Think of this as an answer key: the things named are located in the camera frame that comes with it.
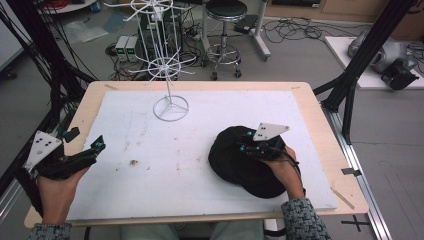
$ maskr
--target metal stool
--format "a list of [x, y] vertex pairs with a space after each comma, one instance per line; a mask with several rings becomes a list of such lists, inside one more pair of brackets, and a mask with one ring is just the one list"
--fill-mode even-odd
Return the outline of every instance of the metal stool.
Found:
[[207, 15], [215, 20], [223, 22], [221, 44], [212, 45], [208, 48], [202, 60], [202, 66], [207, 65], [207, 61], [215, 63], [212, 72], [212, 80], [218, 79], [216, 69], [218, 64], [235, 64], [237, 78], [241, 77], [239, 64], [241, 62], [240, 52], [234, 46], [227, 45], [227, 22], [235, 22], [243, 19], [247, 13], [246, 4], [238, 0], [211, 0], [206, 4]]

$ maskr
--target sleeve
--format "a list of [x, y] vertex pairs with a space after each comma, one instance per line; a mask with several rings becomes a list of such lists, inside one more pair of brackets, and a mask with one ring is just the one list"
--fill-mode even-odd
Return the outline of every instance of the sleeve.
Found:
[[281, 205], [287, 239], [331, 239], [325, 224], [308, 198], [293, 199]]
[[63, 225], [35, 224], [28, 240], [69, 240], [71, 227], [72, 225], [69, 223]]

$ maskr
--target gray floor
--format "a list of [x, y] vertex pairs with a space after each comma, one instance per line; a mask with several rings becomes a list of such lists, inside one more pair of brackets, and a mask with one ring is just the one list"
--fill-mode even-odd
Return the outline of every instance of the gray floor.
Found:
[[[134, 22], [116, 21], [120, 16], [119, 12], [105, 8], [99, 14], [87, 9], [63, 15], [64, 23], [90, 18], [89, 27], [104, 26], [111, 31], [92, 42], [72, 45], [88, 68], [102, 80], [113, 73], [113, 64], [105, 55], [105, 48], [120, 35], [136, 33]], [[215, 25], [215, 22], [210, 24], [211, 28]], [[361, 29], [349, 31], [358, 34]], [[329, 48], [316, 40], [285, 40], [274, 44], [265, 39], [272, 53], [267, 62], [263, 61], [249, 36], [229, 41], [241, 51], [243, 76], [237, 79], [232, 67], [224, 67], [220, 68], [218, 81], [301, 81], [315, 88], [334, 79], [343, 70]], [[12, 67], [18, 78], [10, 80], [2, 75], [0, 79], [3, 136], [0, 139], [3, 154], [0, 173], [9, 166], [49, 109], [48, 86], [31, 60], [22, 56]], [[182, 74], [179, 81], [210, 81], [211, 69], [211, 66], [190, 67], [187, 70], [195, 74]], [[323, 100], [326, 95], [317, 98]], [[393, 239], [424, 239], [424, 134], [419, 130], [424, 128], [423, 103], [423, 90], [358, 90], [356, 93], [351, 139]], [[23, 219], [29, 205], [27, 197], [22, 195], [0, 225], [0, 236], [26, 238], [29, 230], [23, 226]], [[357, 218], [367, 222], [366, 216]], [[341, 224], [341, 221], [353, 221], [353, 216], [323, 217], [323, 220], [334, 239], [374, 239], [369, 226], [360, 226], [358, 231], [355, 225]], [[181, 234], [186, 236], [191, 232], [199, 236], [210, 230], [209, 225], [188, 225]], [[72, 234], [72, 239], [82, 239], [84, 229], [74, 228]], [[119, 239], [119, 227], [94, 227], [91, 236], [92, 239]]]

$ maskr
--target black cap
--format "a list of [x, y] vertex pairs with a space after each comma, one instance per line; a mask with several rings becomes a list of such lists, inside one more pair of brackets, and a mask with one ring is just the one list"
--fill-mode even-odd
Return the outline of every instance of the black cap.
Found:
[[234, 126], [220, 132], [209, 152], [209, 163], [215, 173], [242, 186], [259, 198], [274, 198], [286, 191], [284, 185], [265, 163], [248, 157], [237, 144], [247, 132], [256, 130]]

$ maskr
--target hand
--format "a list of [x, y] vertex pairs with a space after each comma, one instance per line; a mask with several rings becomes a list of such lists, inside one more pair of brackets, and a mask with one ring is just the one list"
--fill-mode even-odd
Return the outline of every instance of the hand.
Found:
[[[286, 153], [296, 160], [296, 152], [292, 148], [286, 146]], [[284, 185], [289, 199], [305, 197], [302, 181], [286, 156], [281, 155], [274, 161], [261, 161], [271, 168], [275, 177]]]
[[65, 223], [75, 197], [78, 182], [87, 171], [88, 168], [85, 168], [64, 180], [38, 177], [38, 188], [43, 204], [43, 224], [58, 225]]

